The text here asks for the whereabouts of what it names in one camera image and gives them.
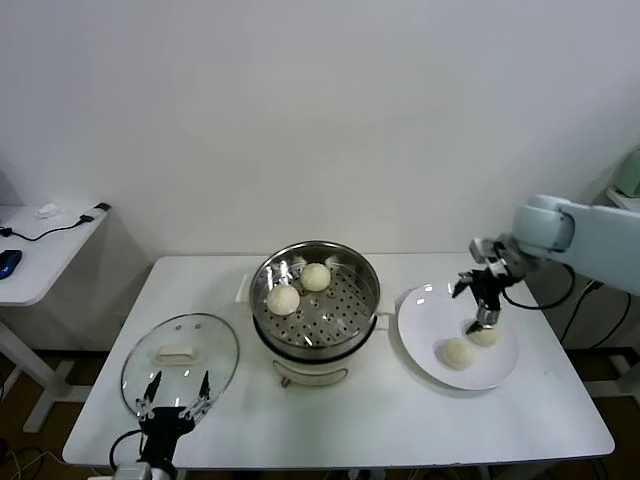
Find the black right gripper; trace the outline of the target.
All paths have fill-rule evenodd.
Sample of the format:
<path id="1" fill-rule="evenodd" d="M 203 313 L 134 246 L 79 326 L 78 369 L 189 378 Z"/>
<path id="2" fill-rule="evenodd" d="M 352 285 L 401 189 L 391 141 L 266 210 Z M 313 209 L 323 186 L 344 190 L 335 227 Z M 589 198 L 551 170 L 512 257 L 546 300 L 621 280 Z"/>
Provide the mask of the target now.
<path id="1" fill-rule="evenodd" d="M 500 295 L 504 288 L 504 274 L 495 274 L 490 269 L 473 269 L 471 272 L 461 272 L 452 290 L 452 297 L 458 297 L 471 287 L 476 303 L 479 305 L 475 320 L 467 327 L 465 333 L 493 330 L 498 322 L 500 309 Z"/>

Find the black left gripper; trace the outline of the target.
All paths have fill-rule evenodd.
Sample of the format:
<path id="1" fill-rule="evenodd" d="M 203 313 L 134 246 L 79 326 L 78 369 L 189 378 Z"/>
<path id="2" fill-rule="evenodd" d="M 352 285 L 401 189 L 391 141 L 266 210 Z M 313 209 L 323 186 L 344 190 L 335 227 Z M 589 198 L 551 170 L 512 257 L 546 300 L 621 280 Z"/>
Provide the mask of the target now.
<path id="1" fill-rule="evenodd" d="M 210 410 L 209 371 L 206 371 L 197 398 L 186 408 L 154 408 L 153 402 L 162 372 L 152 375 L 142 397 L 135 400 L 139 426 L 147 437 L 141 459 L 147 463 L 170 463 L 179 439 L 195 428 L 194 419 L 202 419 Z"/>

